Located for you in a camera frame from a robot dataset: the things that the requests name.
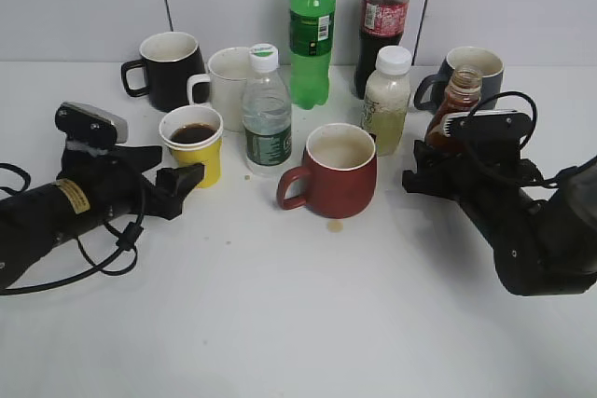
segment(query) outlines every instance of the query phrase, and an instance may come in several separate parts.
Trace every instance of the cup rim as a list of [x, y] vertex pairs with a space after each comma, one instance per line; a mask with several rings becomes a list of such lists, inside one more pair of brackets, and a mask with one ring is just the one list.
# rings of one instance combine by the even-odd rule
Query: cup rim
[[[366, 135], [368, 140], [371, 143], [371, 155], [368, 157], [368, 159], [365, 162], [361, 163], [360, 165], [357, 165], [357, 166], [351, 167], [351, 168], [330, 167], [330, 166], [326, 165], [325, 163], [322, 163], [319, 160], [317, 160], [311, 153], [311, 148], [310, 148], [311, 139], [313, 138], [315, 133], [318, 132], [319, 130], [321, 130], [322, 128], [328, 128], [328, 127], [332, 127], [332, 126], [333, 127], [353, 128], [353, 129], [356, 129], [356, 130], [359, 130], [360, 132], [362, 132], [363, 135]], [[307, 154], [309, 154], [309, 157], [311, 158], [311, 160], [313, 162], [315, 162], [317, 165], [319, 165], [321, 167], [324, 167], [328, 170], [332, 170], [334, 172], [354, 172], [356, 170], [359, 170], [359, 169], [367, 166], [371, 162], [371, 160], [373, 160], [377, 156], [377, 149], [376, 149], [375, 141], [373, 140], [373, 137], [371, 137], [371, 135], [367, 131], [363, 130], [362, 128], [360, 128], [356, 125], [352, 125], [350, 123], [327, 123], [318, 128], [315, 128], [314, 130], [311, 131], [311, 133], [309, 134], [309, 137], [307, 137], [307, 143], [305, 144], [305, 150], [307, 151]]]
[[451, 67], [452, 70], [456, 70], [457, 67], [454, 67], [451, 63], [450, 63], [450, 56], [452, 55], [452, 53], [458, 51], [458, 50], [465, 50], [465, 49], [475, 49], [475, 50], [481, 50], [484, 51], [486, 53], [488, 53], [489, 55], [493, 56], [494, 58], [496, 58], [498, 61], [500, 61], [500, 70], [498, 70], [497, 72], [494, 72], [492, 74], [489, 75], [483, 75], [483, 78], [491, 78], [493, 76], [496, 75], [500, 75], [504, 72], [504, 62], [502, 61], [502, 59], [497, 56], [497, 54], [494, 51], [489, 50], [488, 48], [484, 48], [484, 47], [475, 47], [475, 46], [461, 46], [461, 47], [456, 47], [453, 48], [452, 50], [450, 50], [448, 52], [448, 54], [446, 55], [446, 62], [448, 63], [448, 65]]
[[248, 57], [251, 49], [249, 47], [243, 47], [243, 46], [222, 48], [222, 49], [218, 50], [216, 53], [214, 53], [211, 56], [211, 58], [207, 61], [207, 70], [209, 71], [210, 75], [217, 76], [218, 78], [225, 79], [227, 81], [246, 81], [248, 79], [248, 77], [246, 77], [246, 78], [230, 78], [227, 76], [220, 75], [218, 72], [214, 71], [214, 69], [212, 68], [212, 64], [213, 64], [215, 58], [221, 56], [222, 53], [224, 53], [225, 51], [232, 51], [232, 50], [246, 50], [247, 57]]
[[[215, 131], [215, 134], [212, 135], [209, 139], [207, 140], [203, 140], [202, 142], [197, 142], [195, 144], [178, 144], [177, 142], [173, 142], [172, 140], [170, 140], [169, 137], [166, 137], [164, 135], [164, 131], [163, 131], [163, 127], [164, 124], [166, 122], [166, 119], [168, 118], [168, 116], [176, 111], [179, 111], [180, 109], [190, 109], [190, 108], [197, 108], [197, 107], [202, 107], [204, 109], [207, 109], [209, 111], [212, 111], [214, 114], [217, 115], [220, 125], [217, 128], [217, 130]], [[168, 146], [169, 148], [176, 150], [176, 151], [197, 151], [203, 148], [206, 148], [208, 146], [211, 146], [212, 144], [214, 144], [215, 142], [217, 142], [220, 137], [222, 137], [222, 134], [224, 133], [224, 120], [222, 119], [222, 116], [220, 115], [219, 112], [217, 112], [213, 107], [210, 107], [207, 104], [188, 104], [186, 106], [181, 106], [181, 107], [177, 107], [176, 109], [174, 109], [173, 111], [169, 112], [168, 114], [166, 114], [161, 120], [160, 120], [160, 124], [158, 126], [158, 131], [160, 133], [160, 137], [161, 140], [166, 144], [166, 146]]]
[[[163, 37], [163, 36], [165, 36], [165, 35], [173, 35], [173, 34], [178, 34], [178, 35], [182, 35], [182, 36], [185, 36], [185, 37], [190, 37], [190, 38], [193, 40], [193, 42], [195, 43], [195, 44], [194, 44], [194, 47], [193, 47], [193, 49], [192, 49], [190, 52], [188, 52], [188, 53], [187, 53], [185, 56], [183, 56], [183, 57], [180, 57], [180, 58], [177, 58], [177, 59], [175, 59], [175, 60], [163, 60], [163, 61], [162, 61], [162, 60], [156, 60], [155, 58], [149, 58], [148, 56], [146, 56], [146, 55], [144, 54], [144, 52], [143, 52], [143, 47], [144, 47], [145, 45], [147, 45], [147, 43], [148, 43], [150, 40], [152, 40], [152, 39], [159, 39], [159, 38], [161, 38], [161, 37]], [[152, 61], [152, 62], [163, 62], [163, 63], [168, 63], [168, 62], [179, 62], [179, 61], [182, 61], [182, 60], [183, 60], [183, 59], [185, 59], [185, 58], [188, 58], [188, 57], [189, 57], [190, 55], [192, 55], [193, 53], [195, 53], [195, 52], [197, 51], [197, 48], [199, 48], [199, 42], [197, 41], [197, 39], [195, 38], [195, 36], [193, 36], [192, 34], [188, 34], [188, 33], [185, 33], [185, 32], [164, 32], [164, 33], [157, 33], [157, 34], [153, 34], [153, 35], [151, 35], [150, 37], [147, 37], [147, 38], [145, 38], [145, 39], [143, 40], [143, 42], [141, 43], [141, 45], [139, 46], [139, 54], [140, 54], [140, 55], [141, 55], [143, 58], [145, 58], [146, 60], [148, 60], [148, 61]]]

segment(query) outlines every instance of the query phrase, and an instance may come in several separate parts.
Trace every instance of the red mug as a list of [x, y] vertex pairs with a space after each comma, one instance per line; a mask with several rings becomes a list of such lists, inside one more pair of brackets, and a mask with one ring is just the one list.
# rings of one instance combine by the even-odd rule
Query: red mug
[[[292, 183], [304, 180], [305, 191], [286, 199]], [[333, 123], [307, 139], [302, 166], [284, 173], [276, 198], [284, 210], [304, 205], [327, 218], [342, 219], [363, 212], [377, 183], [375, 142], [364, 130]]]

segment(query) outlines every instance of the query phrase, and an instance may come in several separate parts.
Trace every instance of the black mug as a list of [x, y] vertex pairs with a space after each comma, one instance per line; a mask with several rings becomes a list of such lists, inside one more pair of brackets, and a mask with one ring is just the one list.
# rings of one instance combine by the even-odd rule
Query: black mug
[[[485, 48], [459, 47], [450, 50], [448, 56], [441, 64], [439, 72], [426, 77], [417, 88], [414, 94], [414, 107], [421, 111], [435, 113], [444, 101], [444, 90], [448, 87], [451, 75], [461, 65], [473, 65], [483, 73], [483, 84], [481, 85], [481, 99], [486, 100], [493, 95], [500, 93], [504, 79], [504, 63], [500, 58]], [[430, 101], [423, 103], [423, 96], [431, 89]], [[495, 103], [487, 103], [481, 109], [494, 109]]]
[[[170, 112], [188, 105], [187, 81], [193, 75], [204, 74], [205, 66], [199, 44], [190, 34], [167, 32], [154, 34], [139, 47], [141, 59], [125, 62], [120, 67], [122, 85], [132, 97], [149, 95], [153, 107]], [[127, 73], [143, 68], [146, 85], [140, 89], [129, 86]], [[209, 97], [209, 84], [193, 88], [194, 103], [205, 103]]]

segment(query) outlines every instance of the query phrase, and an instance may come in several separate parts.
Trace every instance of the green plastic bottle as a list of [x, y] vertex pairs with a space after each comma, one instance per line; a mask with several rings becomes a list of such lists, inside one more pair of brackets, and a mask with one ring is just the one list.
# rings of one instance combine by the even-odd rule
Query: green plastic bottle
[[327, 101], [335, 11], [336, 0], [290, 0], [290, 96], [303, 109]]

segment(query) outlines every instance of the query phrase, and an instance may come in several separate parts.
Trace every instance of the mug handle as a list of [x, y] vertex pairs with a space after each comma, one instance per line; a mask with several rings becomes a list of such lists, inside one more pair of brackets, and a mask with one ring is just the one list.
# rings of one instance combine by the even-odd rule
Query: mug handle
[[414, 103], [414, 107], [416, 107], [420, 111], [435, 112], [435, 110], [439, 107], [439, 105], [434, 104], [433, 101], [422, 103], [423, 96], [425, 95], [427, 90], [432, 85], [434, 85], [436, 83], [447, 83], [447, 82], [450, 82], [450, 80], [445, 75], [442, 75], [442, 74], [426, 76], [423, 79], [423, 81], [421, 81], [421, 84], [417, 88], [417, 91], [414, 93], [414, 99], [412, 101]]
[[297, 209], [298, 207], [307, 205], [307, 199], [304, 195], [298, 195], [294, 198], [286, 199], [286, 192], [294, 182], [300, 179], [309, 180], [310, 177], [311, 172], [305, 167], [296, 167], [285, 172], [278, 183], [278, 191], [276, 193], [278, 205], [284, 210]]
[[207, 74], [198, 74], [191, 76], [187, 81], [187, 98], [189, 104], [195, 104], [193, 101], [193, 88], [196, 84], [209, 83], [211, 78]]
[[125, 62], [122, 64], [122, 66], [120, 66], [122, 86], [124, 86], [124, 89], [127, 91], [130, 97], [143, 97], [149, 93], [149, 88], [147, 86], [140, 89], [131, 89], [131, 86], [129, 86], [129, 80], [127, 79], [127, 74], [130, 70], [143, 68], [146, 68], [146, 62], [143, 60]]

